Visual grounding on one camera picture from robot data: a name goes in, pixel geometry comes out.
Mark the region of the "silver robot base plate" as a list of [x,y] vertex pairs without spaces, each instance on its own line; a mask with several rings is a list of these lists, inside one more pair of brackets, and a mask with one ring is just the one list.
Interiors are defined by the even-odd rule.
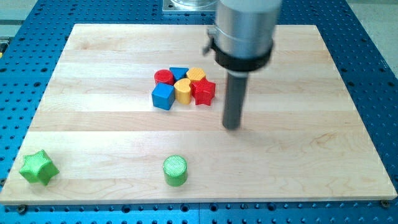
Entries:
[[214,11],[217,0],[163,0],[164,12]]

